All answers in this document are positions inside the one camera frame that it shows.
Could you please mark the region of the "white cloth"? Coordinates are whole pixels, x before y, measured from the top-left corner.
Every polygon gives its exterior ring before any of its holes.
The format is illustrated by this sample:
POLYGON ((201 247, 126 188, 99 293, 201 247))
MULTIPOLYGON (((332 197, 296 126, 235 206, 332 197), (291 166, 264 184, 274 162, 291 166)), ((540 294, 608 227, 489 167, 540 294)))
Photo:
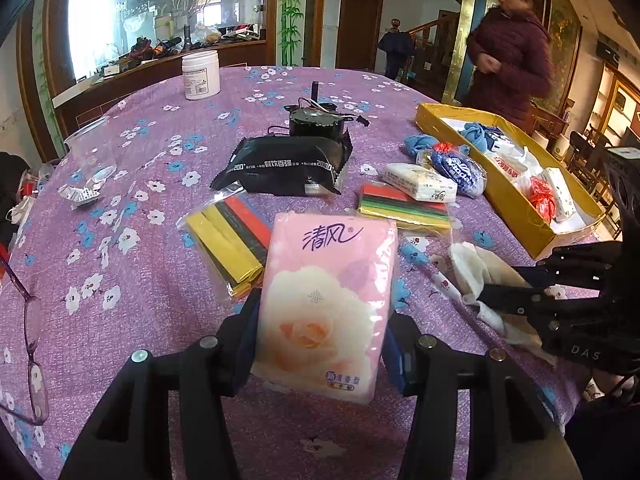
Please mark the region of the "white cloth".
POLYGON ((558 365, 558 358, 541 347, 541 339, 529 322, 515 314, 499 313, 496 308, 488 307, 480 301, 480 293, 486 285, 530 288, 517 270, 490 250, 467 242, 452 243, 449 247, 449 260, 456 284, 445 286, 443 276, 434 276, 436 285, 442 286, 445 296, 477 310, 476 317, 492 328, 507 344, 528 351, 553 368, 558 365))

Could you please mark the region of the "red plastic bag bundle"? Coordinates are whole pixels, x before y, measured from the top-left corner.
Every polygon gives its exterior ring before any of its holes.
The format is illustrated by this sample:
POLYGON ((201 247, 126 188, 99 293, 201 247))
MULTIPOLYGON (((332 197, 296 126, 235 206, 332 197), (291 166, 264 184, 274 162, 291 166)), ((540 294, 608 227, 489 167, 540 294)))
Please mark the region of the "red plastic bag bundle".
POLYGON ((550 223, 555 218, 555 194, 551 184, 544 178, 529 179, 528 199, 544 222, 550 223))

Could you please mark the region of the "pink tissue pack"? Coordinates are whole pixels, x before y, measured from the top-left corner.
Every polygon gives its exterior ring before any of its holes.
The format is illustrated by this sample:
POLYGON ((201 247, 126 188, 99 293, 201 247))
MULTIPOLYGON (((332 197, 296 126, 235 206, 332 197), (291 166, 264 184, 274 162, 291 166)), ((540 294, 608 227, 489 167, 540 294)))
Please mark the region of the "pink tissue pack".
POLYGON ((253 374, 282 387, 369 403, 392 310, 397 249, 393 220, 277 214, 253 374))

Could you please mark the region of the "multicolour strips bag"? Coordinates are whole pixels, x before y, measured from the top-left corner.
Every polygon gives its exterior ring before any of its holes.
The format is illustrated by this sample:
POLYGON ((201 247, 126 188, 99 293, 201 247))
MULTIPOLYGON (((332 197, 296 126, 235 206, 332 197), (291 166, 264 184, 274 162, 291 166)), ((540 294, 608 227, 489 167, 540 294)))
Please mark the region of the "multicolour strips bag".
POLYGON ((451 230, 444 204, 417 202, 401 190, 381 183, 361 185, 358 212, 369 218, 393 220, 399 229, 408 231, 446 234, 451 230))

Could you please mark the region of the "yellow black red strips bag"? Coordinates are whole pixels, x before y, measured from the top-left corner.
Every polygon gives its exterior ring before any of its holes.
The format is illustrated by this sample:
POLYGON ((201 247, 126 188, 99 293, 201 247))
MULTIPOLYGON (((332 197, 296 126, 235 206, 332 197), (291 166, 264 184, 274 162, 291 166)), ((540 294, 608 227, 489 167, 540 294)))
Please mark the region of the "yellow black red strips bag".
POLYGON ((262 282, 270 244, 270 227, 246 196, 235 181, 177 221, 232 299, 245 297, 262 282))

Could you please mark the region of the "blue knitted cloth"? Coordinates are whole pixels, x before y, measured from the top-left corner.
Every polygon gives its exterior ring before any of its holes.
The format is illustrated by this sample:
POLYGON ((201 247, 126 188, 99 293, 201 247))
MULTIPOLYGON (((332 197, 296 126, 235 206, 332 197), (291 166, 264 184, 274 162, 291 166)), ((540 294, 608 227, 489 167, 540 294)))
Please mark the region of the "blue knitted cloth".
POLYGON ((479 122, 466 122, 460 134, 481 153, 491 151, 503 132, 495 126, 485 126, 479 122))

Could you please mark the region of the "purple framed eyeglasses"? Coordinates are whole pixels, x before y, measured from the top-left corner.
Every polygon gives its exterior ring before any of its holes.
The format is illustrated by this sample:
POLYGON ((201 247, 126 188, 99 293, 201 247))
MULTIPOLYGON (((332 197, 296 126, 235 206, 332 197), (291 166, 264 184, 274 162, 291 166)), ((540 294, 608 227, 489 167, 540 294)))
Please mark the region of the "purple framed eyeglasses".
POLYGON ((50 408, 42 366, 35 357, 42 327, 41 300, 25 287, 11 268, 6 257, 1 257, 1 267, 6 271, 6 275, 12 285, 23 298, 23 334, 27 353, 27 387, 32 414, 18 414, 14 408, 3 408, 3 411, 25 424, 42 426, 49 418, 50 408))

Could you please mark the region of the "white red plastic bag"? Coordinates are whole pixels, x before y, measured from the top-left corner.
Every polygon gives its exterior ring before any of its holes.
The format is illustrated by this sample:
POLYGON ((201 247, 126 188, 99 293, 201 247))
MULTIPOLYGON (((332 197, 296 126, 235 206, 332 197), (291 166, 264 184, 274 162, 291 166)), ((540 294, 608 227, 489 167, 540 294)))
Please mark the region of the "white red plastic bag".
POLYGON ((528 183, 532 177, 542 173, 542 167, 528 148, 520 152, 516 148, 489 152, 488 157, 513 184, 528 183))

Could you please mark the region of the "blue white plastic bag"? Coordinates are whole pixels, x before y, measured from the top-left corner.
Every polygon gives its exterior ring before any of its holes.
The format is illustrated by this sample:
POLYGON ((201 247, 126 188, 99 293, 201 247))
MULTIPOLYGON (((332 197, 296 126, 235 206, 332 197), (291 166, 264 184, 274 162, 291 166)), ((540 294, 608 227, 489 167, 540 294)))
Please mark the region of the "blue white plastic bag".
POLYGON ((456 150, 436 150, 430 153, 432 166, 444 177, 453 180, 457 193, 469 198, 479 198, 485 193, 487 174, 474 159, 456 150))

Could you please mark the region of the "black wet wipes pack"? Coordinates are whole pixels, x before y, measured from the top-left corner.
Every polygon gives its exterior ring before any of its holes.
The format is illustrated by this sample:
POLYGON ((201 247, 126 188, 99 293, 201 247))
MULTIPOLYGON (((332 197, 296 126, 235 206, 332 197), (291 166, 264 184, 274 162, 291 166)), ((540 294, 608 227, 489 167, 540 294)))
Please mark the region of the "black wet wipes pack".
POLYGON ((352 140, 324 136, 258 136, 241 140, 213 190, 239 184, 246 192, 274 196, 340 195, 352 140))

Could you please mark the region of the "person in dark clothes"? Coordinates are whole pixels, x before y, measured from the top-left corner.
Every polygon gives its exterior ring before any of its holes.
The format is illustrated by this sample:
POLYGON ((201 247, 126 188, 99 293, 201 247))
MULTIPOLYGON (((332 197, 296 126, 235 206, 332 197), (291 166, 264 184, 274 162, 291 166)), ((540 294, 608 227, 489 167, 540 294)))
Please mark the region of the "person in dark clothes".
POLYGON ((378 42, 378 48, 386 55, 385 76, 395 80, 409 58, 414 55, 414 43, 408 32, 400 29, 401 21, 393 18, 390 29, 378 42))

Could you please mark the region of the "black round motor device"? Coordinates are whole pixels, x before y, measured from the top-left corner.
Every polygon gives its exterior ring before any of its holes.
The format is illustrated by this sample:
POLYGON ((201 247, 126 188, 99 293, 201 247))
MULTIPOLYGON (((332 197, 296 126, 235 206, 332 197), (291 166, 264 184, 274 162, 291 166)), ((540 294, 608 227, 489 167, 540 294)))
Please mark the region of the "black round motor device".
POLYGON ((334 103, 320 103, 319 91, 320 82, 313 81, 309 96, 301 96, 295 104, 285 105, 290 136, 341 141, 348 133, 349 122, 356 122, 364 128, 370 126, 370 122, 359 113, 342 113, 334 103))

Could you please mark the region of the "clear plastic cup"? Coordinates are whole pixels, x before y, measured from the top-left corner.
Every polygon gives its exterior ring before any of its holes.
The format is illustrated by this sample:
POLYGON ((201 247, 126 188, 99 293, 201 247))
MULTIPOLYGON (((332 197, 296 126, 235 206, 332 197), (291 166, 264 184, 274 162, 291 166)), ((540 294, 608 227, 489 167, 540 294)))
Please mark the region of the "clear plastic cup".
POLYGON ((111 118, 103 115, 68 136, 64 144, 77 162, 80 183, 99 191, 107 179, 114 176, 117 164, 112 149, 111 118))

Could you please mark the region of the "wooden cabinet counter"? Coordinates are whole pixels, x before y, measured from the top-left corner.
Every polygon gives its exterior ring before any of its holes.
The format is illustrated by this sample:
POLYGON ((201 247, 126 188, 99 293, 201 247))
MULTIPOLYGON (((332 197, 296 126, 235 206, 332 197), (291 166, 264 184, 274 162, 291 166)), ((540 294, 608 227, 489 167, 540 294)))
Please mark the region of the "wooden cabinet counter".
MULTIPOLYGON (((244 41, 216 47, 221 67, 272 65, 276 47, 268 40, 244 41)), ((120 100, 160 81, 181 75, 182 54, 140 65, 126 73, 97 82, 77 96, 72 96, 55 110, 63 138, 104 115, 120 100)))

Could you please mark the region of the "white plastic jar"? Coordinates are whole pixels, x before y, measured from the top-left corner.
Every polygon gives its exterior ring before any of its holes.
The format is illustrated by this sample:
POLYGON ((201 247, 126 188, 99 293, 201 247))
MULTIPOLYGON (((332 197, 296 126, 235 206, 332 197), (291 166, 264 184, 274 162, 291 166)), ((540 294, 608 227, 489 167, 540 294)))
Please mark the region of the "white plastic jar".
POLYGON ((197 101, 216 96, 220 91, 220 66, 217 50, 196 52, 182 58, 184 96, 197 101))

